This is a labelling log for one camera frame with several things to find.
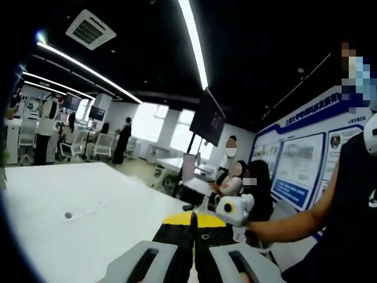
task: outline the television screen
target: television screen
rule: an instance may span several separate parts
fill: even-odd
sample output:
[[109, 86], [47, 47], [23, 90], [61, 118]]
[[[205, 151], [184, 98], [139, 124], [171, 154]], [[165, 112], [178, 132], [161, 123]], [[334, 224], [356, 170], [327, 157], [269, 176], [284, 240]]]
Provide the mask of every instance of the television screen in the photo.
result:
[[104, 116], [105, 116], [105, 110], [100, 109], [96, 106], [92, 106], [92, 108], [90, 109], [89, 118], [93, 120], [102, 121], [104, 119]]
[[190, 131], [218, 146], [225, 119], [225, 114], [207, 88], [200, 99]]
[[65, 107], [65, 108], [67, 108], [67, 109], [71, 109], [73, 111], [77, 111], [78, 106], [80, 104], [80, 101], [81, 101], [81, 98], [79, 98], [77, 96], [72, 96], [70, 94], [67, 94], [64, 97], [62, 106]]

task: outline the office chair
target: office chair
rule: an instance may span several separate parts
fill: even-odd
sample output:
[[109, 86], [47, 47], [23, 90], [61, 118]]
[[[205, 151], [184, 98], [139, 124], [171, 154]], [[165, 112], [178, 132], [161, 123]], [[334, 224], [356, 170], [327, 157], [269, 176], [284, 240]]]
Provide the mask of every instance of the office chair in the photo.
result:
[[[34, 147], [35, 144], [35, 128], [37, 126], [36, 120], [22, 119], [21, 130], [18, 137], [18, 148], [22, 147]], [[28, 159], [30, 164], [33, 162], [30, 156], [27, 154], [27, 148], [25, 154], [21, 156], [19, 165], [22, 166], [25, 159]]]
[[114, 136], [110, 134], [100, 134], [93, 148], [93, 156], [111, 157]]
[[72, 144], [61, 143], [60, 144], [60, 154], [66, 157], [68, 161], [75, 158], [81, 154], [82, 142], [85, 138], [85, 131], [79, 131], [73, 140]]

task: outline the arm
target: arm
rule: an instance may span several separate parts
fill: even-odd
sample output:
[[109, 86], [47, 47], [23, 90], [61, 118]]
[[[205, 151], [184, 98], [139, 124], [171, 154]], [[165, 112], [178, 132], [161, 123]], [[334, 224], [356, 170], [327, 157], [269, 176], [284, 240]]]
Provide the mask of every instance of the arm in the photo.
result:
[[311, 209], [280, 221], [249, 222], [247, 228], [254, 232], [259, 240], [263, 242], [299, 241], [322, 229], [334, 195], [338, 167], [339, 161], [336, 164], [328, 188]]
[[238, 177], [233, 177], [229, 183], [225, 186], [220, 186], [219, 191], [221, 192], [221, 195], [229, 196], [229, 195], [236, 195], [237, 192], [242, 187], [242, 180]]

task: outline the ceiling light strip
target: ceiling light strip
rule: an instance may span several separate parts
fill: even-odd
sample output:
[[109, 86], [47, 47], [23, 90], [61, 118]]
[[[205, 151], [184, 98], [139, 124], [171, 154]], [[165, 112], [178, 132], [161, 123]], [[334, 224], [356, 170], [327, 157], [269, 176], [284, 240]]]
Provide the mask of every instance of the ceiling light strip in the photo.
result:
[[55, 82], [55, 81], [47, 80], [46, 78], [42, 78], [42, 77], [40, 77], [40, 76], [38, 76], [38, 75], [30, 74], [30, 73], [28, 73], [28, 72], [23, 72], [23, 74], [24, 74], [24, 75], [29, 75], [30, 77], [34, 77], [34, 78], [39, 78], [40, 80], [44, 80], [44, 81], [46, 81], [46, 82], [48, 82], [48, 83], [51, 83], [51, 84], [56, 84], [56, 85], [58, 85], [58, 86], [60, 86], [60, 87], [64, 87], [64, 88], [66, 88], [67, 90], [74, 91], [75, 93], [78, 93], [78, 94], [80, 94], [80, 95], [82, 95], [82, 96], [85, 96], [85, 97], [88, 97], [88, 98], [90, 98], [90, 99], [95, 99], [93, 96], [89, 96], [89, 95], [86, 94], [86, 93], [82, 93], [81, 91], [75, 90], [75, 89], [73, 89], [73, 88], [71, 88], [71, 87], [67, 87], [66, 85], [63, 85], [63, 84], [57, 83], [57, 82]]
[[35, 85], [36, 87], [41, 87], [41, 88], [44, 88], [44, 89], [46, 89], [46, 90], [50, 90], [50, 91], [53, 91], [53, 92], [55, 92], [55, 93], [60, 93], [60, 94], [62, 94], [62, 95], [64, 95], [64, 96], [66, 96], [66, 95], [67, 95], [66, 93], [63, 93], [63, 92], [61, 92], [61, 91], [58, 91], [58, 90], [54, 90], [54, 89], [52, 89], [52, 88], [49, 88], [49, 87], [44, 87], [43, 85], [40, 85], [40, 84], [35, 84], [35, 83], [32, 83], [31, 81], [24, 81], [24, 83], [25, 83], [25, 84], [31, 84], [31, 85]]
[[72, 63], [74, 63], [75, 65], [83, 68], [84, 70], [88, 71], [89, 73], [95, 75], [97, 78], [100, 78], [101, 80], [105, 81], [106, 83], [108, 83], [109, 85], [111, 85], [112, 87], [116, 88], [117, 90], [119, 90], [120, 92], [124, 93], [125, 95], [127, 95], [129, 98], [132, 98], [133, 100], [135, 100], [137, 103], [143, 103], [140, 99], [138, 99], [137, 97], [133, 96], [131, 93], [129, 93], [127, 90], [121, 88], [119, 85], [115, 84], [114, 82], [110, 81], [108, 78], [105, 78], [103, 75], [97, 73], [96, 71], [90, 69], [89, 67], [87, 67], [86, 65], [84, 65], [83, 63], [77, 61], [76, 59], [73, 59], [72, 57], [68, 56], [67, 54], [64, 54], [63, 52], [59, 51], [59, 50], [56, 50], [55, 48], [47, 45], [47, 44], [44, 44], [42, 42], [38, 42], [37, 43], [38, 46], [42, 47], [42, 48], [45, 48], [46, 50], [49, 50], [65, 59], [67, 59], [68, 61], [71, 61]]
[[206, 69], [204, 67], [203, 54], [201, 53], [200, 41], [198, 32], [195, 25], [193, 11], [191, 10], [189, 0], [178, 0], [179, 5], [183, 13], [184, 21], [186, 22], [186, 27], [188, 29], [188, 34], [190, 35], [191, 44], [194, 49], [196, 65], [199, 71], [201, 87], [205, 90], [208, 87]]

